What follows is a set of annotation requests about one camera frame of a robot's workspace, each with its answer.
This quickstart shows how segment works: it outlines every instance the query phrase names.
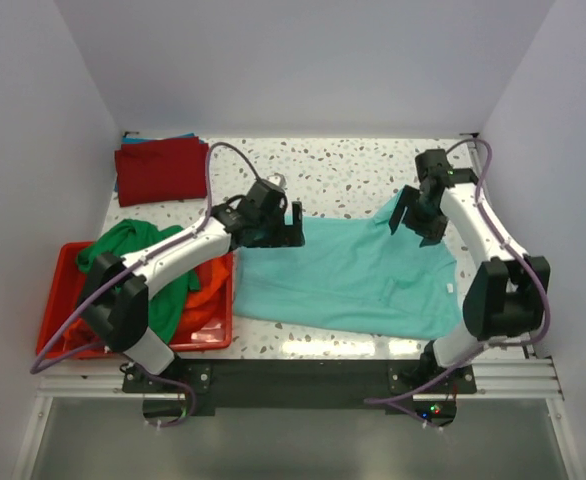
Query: white wall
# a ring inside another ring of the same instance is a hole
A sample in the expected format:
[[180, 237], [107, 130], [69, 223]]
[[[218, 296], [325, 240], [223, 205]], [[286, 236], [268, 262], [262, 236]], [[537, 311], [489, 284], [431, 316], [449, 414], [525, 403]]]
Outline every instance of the white wall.
[[96, 235], [116, 140], [53, 2], [0, 2], [1, 479], [33, 404], [28, 368], [57, 251]]
[[491, 198], [551, 262], [553, 354], [586, 463], [586, 2], [557, 0], [483, 129]]
[[478, 131], [552, 0], [56, 0], [118, 125]]

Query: terrazzo table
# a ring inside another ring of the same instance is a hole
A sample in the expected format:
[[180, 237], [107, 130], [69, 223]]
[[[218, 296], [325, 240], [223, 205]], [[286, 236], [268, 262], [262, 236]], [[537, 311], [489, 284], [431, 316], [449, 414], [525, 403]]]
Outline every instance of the terrazzo table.
[[[455, 139], [358, 138], [206, 138], [209, 144], [229, 142], [249, 157], [261, 175], [277, 172], [287, 179], [289, 201], [301, 200], [305, 216], [368, 218], [405, 184], [417, 186], [414, 158], [429, 148], [446, 148]], [[467, 146], [450, 157], [455, 167], [471, 167]], [[211, 164], [213, 204], [246, 192], [252, 185], [244, 162], [219, 149]], [[147, 220], [159, 228], [195, 222], [204, 200], [164, 202], [120, 208], [113, 192], [102, 232], [123, 218]], [[475, 266], [459, 233], [449, 222], [444, 242], [457, 260], [458, 303], [466, 295]], [[235, 316], [233, 342], [224, 350], [183, 353], [184, 357], [293, 358], [417, 358], [427, 343], [404, 338], [357, 334], [288, 325]], [[492, 349], [483, 358], [523, 358], [521, 348]]]

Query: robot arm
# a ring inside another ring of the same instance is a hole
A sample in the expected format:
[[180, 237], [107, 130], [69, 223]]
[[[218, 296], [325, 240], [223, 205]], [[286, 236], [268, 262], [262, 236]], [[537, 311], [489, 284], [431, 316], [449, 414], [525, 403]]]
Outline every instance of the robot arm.
[[[477, 268], [464, 298], [463, 321], [427, 346], [414, 379], [420, 383], [442, 368], [460, 364], [487, 343], [539, 328], [543, 314], [539, 292], [513, 253], [524, 258], [545, 290], [550, 266], [544, 257], [529, 256], [513, 240], [480, 192], [479, 202], [504, 242], [496, 238], [479, 211], [478, 178], [471, 169], [454, 169], [441, 149], [427, 150], [415, 162], [420, 188], [404, 187], [389, 221], [391, 232], [403, 223], [423, 237], [422, 246], [428, 246], [441, 241], [451, 220]], [[511, 248], [505, 249], [503, 243]]]
[[240, 246], [303, 245], [302, 206], [293, 202], [293, 222], [287, 225], [283, 187], [281, 175], [259, 178], [246, 195], [213, 207], [210, 215], [162, 242], [124, 257], [100, 255], [78, 304], [127, 267], [138, 262], [142, 266], [93, 302], [82, 318], [111, 351], [123, 353], [153, 375], [179, 376], [171, 371], [177, 370], [179, 357], [148, 326], [149, 301], [180, 275]]

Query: red cloth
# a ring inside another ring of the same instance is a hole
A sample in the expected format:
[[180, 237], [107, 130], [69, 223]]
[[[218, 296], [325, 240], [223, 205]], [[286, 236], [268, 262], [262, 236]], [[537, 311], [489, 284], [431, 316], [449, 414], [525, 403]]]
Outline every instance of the red cloth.
[[122, 145], [115, 152], [120, 206], [205, 198], [208, 149], [197, 137]]

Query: red crate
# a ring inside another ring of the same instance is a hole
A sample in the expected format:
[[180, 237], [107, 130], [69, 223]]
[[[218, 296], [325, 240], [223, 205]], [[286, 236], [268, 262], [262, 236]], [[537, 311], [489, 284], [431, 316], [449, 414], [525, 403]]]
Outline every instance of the red crate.
[[[73, 313], [80, 296], [86, 275], [80, 272], [75, 265], [77, 254], [92, 242], [67, 243], [60, 250], [55, 267], [53, 284], [49, 292], [49, 299], [44, 312], [44, 320], [37, 340], [36, 353], [39, 353], [46, 342], [60, 328], [64, 321]], [[225, 255], [224, 261], [229, 272], [233, 272], [233, 254]], [[196, 267], [195, 272], [200, 279], [210, 275], [208, 262]], [[233, 274], [222, 287], [222, 297], [218, 310], [213, 319], [197, 332], [180, 332], [174, 335], [169, 343], [177, 352], [215, 350], [226, 348], [231, 344], [233, 326]], [[46, 358], [59, 357], [69, 349], [65, 346], [64, 338], [60, 339], [46, 355]], [[77, 355], [77, 358], [105, 357], [103, 350], [88, 350]]]

